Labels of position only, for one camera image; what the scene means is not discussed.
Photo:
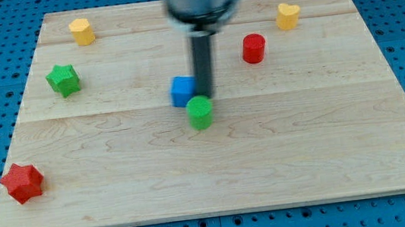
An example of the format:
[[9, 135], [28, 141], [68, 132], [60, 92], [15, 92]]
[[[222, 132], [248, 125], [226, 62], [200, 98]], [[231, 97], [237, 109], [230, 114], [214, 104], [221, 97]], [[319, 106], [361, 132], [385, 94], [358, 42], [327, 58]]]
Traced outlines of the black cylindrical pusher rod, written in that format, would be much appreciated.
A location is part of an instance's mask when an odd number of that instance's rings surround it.
[[192, 37], [190, 43], [193, 74], [195, 77], [195, 93], [200, 96], [212, 97], [214, 86], [210, 36]]

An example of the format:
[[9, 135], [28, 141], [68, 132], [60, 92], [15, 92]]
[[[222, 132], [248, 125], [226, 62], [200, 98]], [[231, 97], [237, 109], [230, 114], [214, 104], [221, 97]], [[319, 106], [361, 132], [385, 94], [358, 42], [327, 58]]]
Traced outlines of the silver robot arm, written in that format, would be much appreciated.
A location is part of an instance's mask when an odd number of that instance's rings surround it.
[[240, 0], [164, 0], [174, 27], [187, 35], [195, 94], [214, 94], [212, 36], [237, 12]]

